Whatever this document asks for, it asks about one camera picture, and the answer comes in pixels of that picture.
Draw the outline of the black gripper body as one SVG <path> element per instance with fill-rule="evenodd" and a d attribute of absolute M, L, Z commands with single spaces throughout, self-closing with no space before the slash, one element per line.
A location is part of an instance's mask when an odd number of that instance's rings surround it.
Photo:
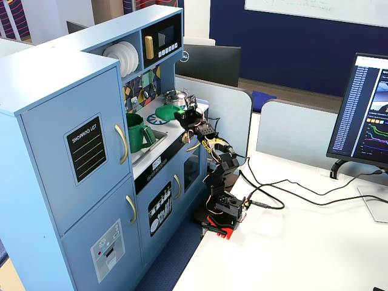
<path fill-rule="evenodd" d="M 194 130 L 195 128 L 207 124 L 208 110 L 197 108 L 195 112 L 187 112 L 183 116 L 187 116 L 191 119 L 190 129 Z"/>

